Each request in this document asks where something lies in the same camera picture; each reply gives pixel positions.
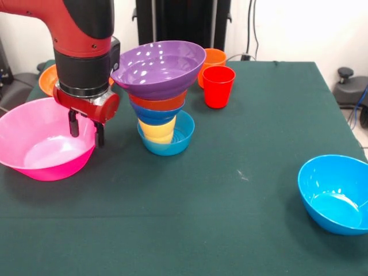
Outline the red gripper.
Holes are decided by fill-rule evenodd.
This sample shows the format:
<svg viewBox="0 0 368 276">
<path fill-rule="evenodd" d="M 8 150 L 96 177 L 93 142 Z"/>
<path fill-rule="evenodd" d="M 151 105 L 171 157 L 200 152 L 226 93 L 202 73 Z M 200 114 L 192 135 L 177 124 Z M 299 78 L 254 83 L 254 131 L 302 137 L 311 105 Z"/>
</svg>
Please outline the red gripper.
<svg viewBox="0 0 368 276">
<path fill-rule="evenodd" d="M 95 126 L 95 146 L 103 148 L 105 145 L 104 124 L 112 119 L 119 107 L 120 96 L 111 91 L 110 88 L 103 94 L 94 98 L 78 98 L 65 93 L 57 81 L 53 88 L 55 101 L 70 109 L 68 111 L 68 122 L 72 137 L 79 136 L 79 124 L 76 118 L 77 112 L 93 120 Z"/>
</svg>

